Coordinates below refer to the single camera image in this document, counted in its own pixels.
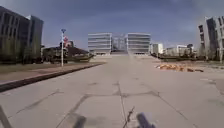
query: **road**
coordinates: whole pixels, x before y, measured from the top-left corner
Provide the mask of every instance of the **road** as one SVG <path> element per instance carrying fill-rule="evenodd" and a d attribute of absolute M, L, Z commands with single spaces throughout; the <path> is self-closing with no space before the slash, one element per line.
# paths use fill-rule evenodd
<path fill-rule="evenodd" d="M 164 71 L 156 59 L 113 56 L 107 64 L 0 93 L 14 128 L 122 128 L 133 107 L 158 128 L 223 128 L 221 74 Z"/>

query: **high-rise building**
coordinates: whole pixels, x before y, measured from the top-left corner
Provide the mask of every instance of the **high-rise building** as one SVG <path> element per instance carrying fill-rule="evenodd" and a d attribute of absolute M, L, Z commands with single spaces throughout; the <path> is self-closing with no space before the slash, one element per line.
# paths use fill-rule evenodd
<path fill-rule="evenodd" d="M 200 56 L 206 56 L 207 59 L 218 59 L 218 56 L 223 56 L 223 24 L 224 17 L 222 16 L 206 18 L 205 21 L 198 26 L 201 41 L 199 49 Z"/>
<path fill-rule="evenodd" d="M 150 52 L 150 38 L 150 34 L 128 33 L 126 35 L 128 53 L 148 54 Z"/>
<path fill-rule="evenodd" d="M 88 34 L 88 48 L 93 54 L 110 54 L 112 51 L 112 34 Z"/>
<path fill-rule="evenodd" d="M 42 39 L 42 29 L 43 21 L 35 16 L 27 17 L 30 21 L 29 33 L 28 33 L 28 46 L 31 50 L 32 58 L 38 58 L 41 55 L 41 39 Z"/>
<path fill-rule="evenodd" d="M 0 6 L 0 61 L 41 57 L 43 21 Z"/>

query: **distant building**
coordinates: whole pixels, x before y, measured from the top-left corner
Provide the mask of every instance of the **distant building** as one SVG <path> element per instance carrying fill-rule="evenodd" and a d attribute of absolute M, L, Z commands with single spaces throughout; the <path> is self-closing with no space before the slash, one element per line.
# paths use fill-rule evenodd
<path fill-rule="evenodd" d="M 169 56 L 183 56 L 188 49 L 185 45 L 177 45 L 176 47 L 166 48 L 164 52 Z"/>
<path fill-rule="evenodd" d="M 222 16 L 207 18 L 198 26 L 201 40 L 199 56 L 206 56 L 207 59 L 222 58 L 224 46 L 223 24 L 224 17 Z"/>
<path fill-rule="evenodd" d="M 163 44 L 152 44 L 152 53 L 162 54 L 163 53 Z"/>
<path fill-rule="evenodd" d="M 0 61 L 41 57 L 43 21 L 28 18 L 0 6 Z"/>
<path fill-rule="evenodd" d="M 150 52 L 150 40 L 150 34 L 128 33 L 126 35 L 128 53 L 148 54 Z"/>
<path fill-rule="evenodd" d="M 112 51 L 113 52 L 126 52 L 127 51 L 127 45 L 125 42 L 125 36 L 113 36 L 112 41 Z"/>
<path fill-rule="evenodd" d="M 110 54 L 112 51 L 112 34 L 88 34 L 88 49 L 93 54 Z"/>

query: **lamp post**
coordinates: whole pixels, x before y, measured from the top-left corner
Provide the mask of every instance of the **lamp post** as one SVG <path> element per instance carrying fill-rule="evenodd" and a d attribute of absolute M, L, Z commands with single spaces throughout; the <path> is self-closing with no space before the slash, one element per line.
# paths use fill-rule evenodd
<path fill-rule="evenodd" d="M 64 33 L 65 33 L 65 29 L 61 29 L 61 66 L 64 66 L 64 56 L 63 56 L 63 52 L 64 52 Z"/>

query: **sidewalk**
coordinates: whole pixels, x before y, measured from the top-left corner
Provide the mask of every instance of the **sidewalk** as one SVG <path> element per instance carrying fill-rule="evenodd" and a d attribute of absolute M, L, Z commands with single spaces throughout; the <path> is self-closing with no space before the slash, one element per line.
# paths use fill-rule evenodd
<path fill-rule="evenodd" d="M 55 67 L 0 74 L 0 92 L 37 81 L 46 80 L 74 71 L 104 64 L 102 62 L 78 63 L 71 66 Z"/>

